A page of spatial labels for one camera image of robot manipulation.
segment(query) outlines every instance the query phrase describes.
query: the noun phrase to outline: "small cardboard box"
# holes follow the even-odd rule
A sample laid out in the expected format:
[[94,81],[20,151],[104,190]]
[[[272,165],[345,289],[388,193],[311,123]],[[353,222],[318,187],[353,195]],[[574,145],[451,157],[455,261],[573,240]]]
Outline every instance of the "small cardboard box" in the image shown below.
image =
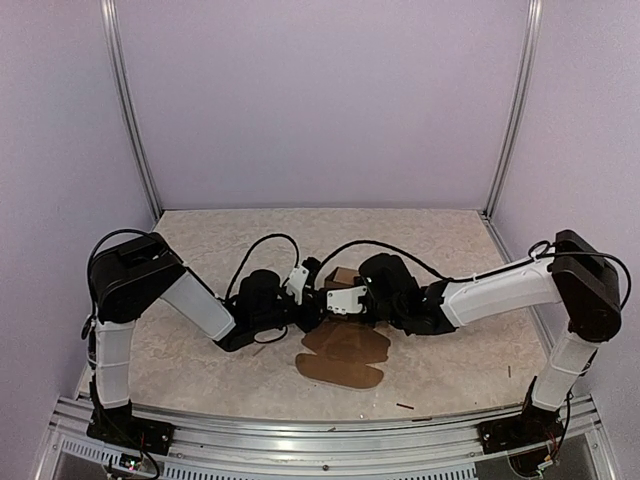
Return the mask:
[[355,286],[356,277],[360,274],[357,270],[345,267],[336,267],[333,272],[324,279],[325,288],[351,288]]

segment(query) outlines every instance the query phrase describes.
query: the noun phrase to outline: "black cable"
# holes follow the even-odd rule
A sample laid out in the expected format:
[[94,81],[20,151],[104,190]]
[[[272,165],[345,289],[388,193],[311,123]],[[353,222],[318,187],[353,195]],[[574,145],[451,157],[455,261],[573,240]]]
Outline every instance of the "black cable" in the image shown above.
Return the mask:
[[111,426],[116,429],[116,431],[122,436],[123,439],[125,439],[127,442],[129,442],[132,447],[135,447],[136,450],[138,450],[143,456],[145,456],[145,457],[147,457],[149,459],[149,461],[153,465],[154,470],[156,471],[155,475],[153,477],[151,477],[150,480],[158,480],[160,478],[160,467],[158,466],[158,462],[156,461],[156,459],[153,458],[151,456],[151,454],[144,448],[144,445],[136,445],[136,442],[134,442],[129,435],[124,433],[120,429],[120,427],[118,427],[113,422],[113,420],[111,420],[109,418],[107,413],[104,411],[104,407],[102,405],[100,405],[100,408],[102,409],[102,414],[101,414],[102,418],[106,418],[107,421],[111,424]]
[[284,333],[282,335],[280,335],[279,337],[276,338],[272,338],[271,340],[267,340],[266,342],[260,342],[256,339],[254,339],[253,341],[259,345],[269,345],[270,343],[276,343],[279,342],[280,340],[282,340],[284,337],[287,336],[287,333],[289,333],[289,326],[285,325],[284,326]]
[[227,303],[229,301],[229,298],[231,297],[231,290],[233,290],[233,286],[235,285],[236,280],[238,280],[238,276],[240,275],[240,272],[242,272],[242,269],[244,268],[245,264],[247,263],[247,260],[249,260],[249,257],[251,256],[251,253],[262,242],[265,242],[265,241],[270,240],[272,238],[284,238],[285,240],[288,240],[291,243],[291,245],[293,245],[293,248],[296,251],[296,263],[295,263],[294,267],[298,266],[300,264],[300,250],[298,249],[298,244],[296,243],[296,241],[292,237],[290,237],[286,233],[270,233],[269,235],[265,235],[264,237],[259,238],[258,240],[256,240],[253,243],[253,245],[251,245],[251,247],[249,247],[249,250],[247,250],[247,253],[245,253],[244,258],[242,259],[242,262],[240,262],[240,266],[236,270],[236,273],[234,273],[233,277],[231,277],[231,282],[229,283],[229,287],[227,288],[227,293],[224,296],[225,303]]
[[564,439],[567,436],[567,431],[569,430],[569,421],[571,420],[571,398],[572,397],[573,397],[573,394],[571,393],[571,390],[569,390],[567,392],[567,418],[564,421],[564,429],[562,430],[562,436],[560,437],[558,446],[556,447],[556,450],[553,456],[551,457],[551,459],[554,461],[556,458],[558,458],[558,455],[560,454],[560,447],[562,447],[562,444],[564,443]]
[[438,270],[436,270],[435,268],[431,267],[430,265],[427,265],[425,262],[420,260],[415,255],[412,255],[409,252],[407,252],[405,250],[402,250],[399,247],[396,247],[395,245],[391,245],[391,244],[388,244],[388,243],[385,243],[385,242],[379,242],[378,240],[352,240],[351,242],[347,242],[347,243],[341,245],[340,247],[336,248],[333,252],[331,252],[329,255],[327,255],[324,258],[324,260],[322,260],[322,262],[320,262],[320,265],[318,266],[318,269],[315,272],[315,276],[312,279],[311,284],[313,285],[313,283],[315,282],[316,277],[318,276],[318,274],[320,273],[322,268],[325,267],[327,265],[327,263],[329,263],[329,261],[331,261],[340,252],[346,250],[347,248],[351,248],[351,247],[353,247],[355,245],[375,245],[377,247],[386,248],[388,250],[391,250],[393,252],[399,253],[400,255],[403,255],[403,256],[407,257],[409,260],[412,260],[413,262],[417,263],[419,266],[424,268],[431,275],[433,275],[436,278],[439,278],[440,280],[451,280],[450,277],[445,277]]

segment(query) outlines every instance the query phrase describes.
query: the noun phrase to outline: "white plastic cover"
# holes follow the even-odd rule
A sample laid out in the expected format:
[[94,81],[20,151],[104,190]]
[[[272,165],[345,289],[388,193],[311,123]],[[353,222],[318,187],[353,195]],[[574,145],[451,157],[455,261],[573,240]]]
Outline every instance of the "white plastic cover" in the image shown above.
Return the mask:
[[136,322],[96,324],[96,386],[105,408],[129,403],[129,360]]
[[220,340],[236,323],[229,311],[198,279],[185,273],[160,297],[202,329],[212,340]]
[[476,282],[450,283],[444,291],[442,311],[453,326],[464,327],[489,315],[558,303],[562,298],[547,271],[552,261],[538,260]]
[[567,392],[599,346],[599,343],[587,342],[575,333],[565,332],[536,380],[531,395],[533,405],[549,411],[560,408]]

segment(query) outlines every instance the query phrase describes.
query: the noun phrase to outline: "small debris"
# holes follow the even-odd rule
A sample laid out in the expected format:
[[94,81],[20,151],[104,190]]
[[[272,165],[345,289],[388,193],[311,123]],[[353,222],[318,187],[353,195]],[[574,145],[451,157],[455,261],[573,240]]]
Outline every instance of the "small debris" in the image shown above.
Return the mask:
[[258,350],[256,350],[256,353],[254,353],[252,355],[252,357],[255,357],[257,354],[259,354],[262,350],[264,350],[265,348],[267,348],[266,345],[261,346]]

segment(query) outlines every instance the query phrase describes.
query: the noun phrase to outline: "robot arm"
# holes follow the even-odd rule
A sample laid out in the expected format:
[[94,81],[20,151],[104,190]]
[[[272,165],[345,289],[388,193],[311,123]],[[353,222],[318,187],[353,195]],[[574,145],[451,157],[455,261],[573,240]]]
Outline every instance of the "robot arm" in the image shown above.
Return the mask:
[[[93,352],[90,347],[90,354],[95,355],[92,399],[96,410],[88,434],[122,443],[118,432],[126,429],[129,438],[155,438],[146,445],[148,451],[167,453],[172,427],[132,417],[128,389],[135,321],[158,298],[173,305],[226,351],[252,343],[257,332],[291,323],[308,332],[322,321],[325,311],[366,311],[407,335],[440,335],[487,316],[563,302],[569,328],[534,378],[522,414],[506,429],[491,424],[483,433],[485,440],[491,438],[484,442],[487,453],[546,440],[559,426],[558,411],[567,392],[585,373],[599,345],[611,339],[621,325],[614,267],[588,255],[597,252],[571,231],[560,232],[554,248],[466,280],[441,280],[427,287],[418,286],[399,257],[379,254],[360,266],[360,284],[320,292],[310,285],[319,262],[308,259],[294,268],[286,287],[280,286],[274,272],[253,272],[241,282],[233,304],[220,300],[158,234],[105,250],[91,265],[91,288],[99,315]],[[494,435],[515,430],[517,438]],[[154,432],[164,433],[154,437]]]

